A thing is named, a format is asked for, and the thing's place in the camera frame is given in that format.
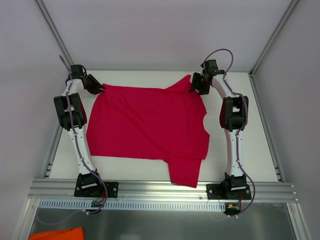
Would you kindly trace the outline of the red t-shirt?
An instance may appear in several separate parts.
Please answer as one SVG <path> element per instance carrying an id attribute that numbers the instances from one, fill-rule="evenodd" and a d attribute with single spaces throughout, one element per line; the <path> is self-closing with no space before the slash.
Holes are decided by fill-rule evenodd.
<path id="1" fill-rule="evenodd" d="M 86 131 L 93 156 L 167 163 L 173 184 L 195 188 L 210 135 L 206 107 L 186 75 L 165 88 L 104 85 Z"/>

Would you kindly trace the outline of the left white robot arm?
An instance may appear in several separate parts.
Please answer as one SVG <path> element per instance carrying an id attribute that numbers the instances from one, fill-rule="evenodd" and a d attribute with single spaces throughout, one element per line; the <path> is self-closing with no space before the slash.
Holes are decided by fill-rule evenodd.
<path id="1" fill-rule="evenodd" d="M 102 84 L 88 74 L 81 64 L 67 68 L 68 78 L 64 92 L 53 98 L 59 125 L 67 131 L 72 141 L 78 165 L 77 189 L 86 190 L 91 196 L 97 197 L 103 191 L 103 184 L 93 163 L 87 138 L 86 124 L 88 122 L 80 92 L 83 90 L 91 95 L 104 91 Z"/>

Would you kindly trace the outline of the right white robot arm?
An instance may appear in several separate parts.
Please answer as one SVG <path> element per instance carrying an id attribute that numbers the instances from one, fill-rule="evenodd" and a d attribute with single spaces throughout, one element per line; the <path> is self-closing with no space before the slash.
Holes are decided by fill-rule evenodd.
<path id="1" fill-rule="evenodd" d="M 232 199 L 247 186 L 243 169 L 243 135 L 248 124 L 249 99 L 232 90 L 226 71 L 219 69 L 215 60 L 205 60 L 201 68 L 201 73 L 193 74 L 189 92 L 207 95 L 213 87 L 222 99 L 219 124 L 226 137 L 227 166 L 221 192 Z"/>

